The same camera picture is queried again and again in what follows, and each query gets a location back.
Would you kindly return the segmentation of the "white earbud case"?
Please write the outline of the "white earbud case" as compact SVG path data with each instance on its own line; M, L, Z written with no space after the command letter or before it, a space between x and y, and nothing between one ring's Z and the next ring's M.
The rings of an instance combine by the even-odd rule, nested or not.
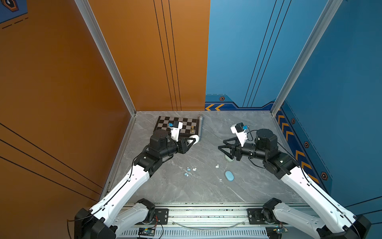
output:
M189 144L197 144L200 141L200 137L196 134L191 135L188 139Z

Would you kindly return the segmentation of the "mint green earbud case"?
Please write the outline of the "mint green earbud case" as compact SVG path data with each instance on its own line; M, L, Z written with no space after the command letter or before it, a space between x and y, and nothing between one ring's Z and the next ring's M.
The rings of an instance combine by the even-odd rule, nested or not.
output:
M230 157L228 157L227 155L225 156L225 159L228 161L228 162L233 162L234 159L231 159Z

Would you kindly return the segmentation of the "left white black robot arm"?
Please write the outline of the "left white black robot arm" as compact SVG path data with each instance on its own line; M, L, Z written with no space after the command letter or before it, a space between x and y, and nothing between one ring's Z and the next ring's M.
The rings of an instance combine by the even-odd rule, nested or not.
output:
M155 205L147 199L138 200L133 207L121 212L133 194L176 153L185 154L198 143L194 134L181 137L158 129L149 143L132 162L130 170L121 181L89 210L82 208L72 220L72 239L115 239L125 230L138 223L154 222Z

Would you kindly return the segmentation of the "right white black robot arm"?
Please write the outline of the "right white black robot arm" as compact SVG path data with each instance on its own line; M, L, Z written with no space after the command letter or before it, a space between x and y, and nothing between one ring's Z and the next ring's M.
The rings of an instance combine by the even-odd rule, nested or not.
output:
M227 158L242 157L260 159L264 168L293 189L317 214L313 217L291 208L281 200L272 198L263 205L264 221L272 224L286 223L314 239L365 239L371 222L364 215L355 215L336 202L321 189L297 160L278 149L278 137L269 129L259 129L247 142L243 129L233 128L236 135L226 139L218 149Z

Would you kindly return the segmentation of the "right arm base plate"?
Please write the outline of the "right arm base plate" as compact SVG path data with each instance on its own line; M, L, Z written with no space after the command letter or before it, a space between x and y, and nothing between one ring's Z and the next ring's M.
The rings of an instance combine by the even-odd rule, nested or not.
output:
M251 225L281 225L276 219L272 210L260 209L260 208L249 208L247 209L247 216L249 224Z

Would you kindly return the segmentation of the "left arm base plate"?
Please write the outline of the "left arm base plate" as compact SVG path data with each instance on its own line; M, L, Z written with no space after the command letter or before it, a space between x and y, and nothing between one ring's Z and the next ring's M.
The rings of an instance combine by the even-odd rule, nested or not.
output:
M139 223L136 223L136 225L155 225L158 220L158 222L164 226L168 224L168 219L169 219L169 209L159 208L159 209L155 209L155 214L153 216L153 219L150 222L149 221L139 222Z

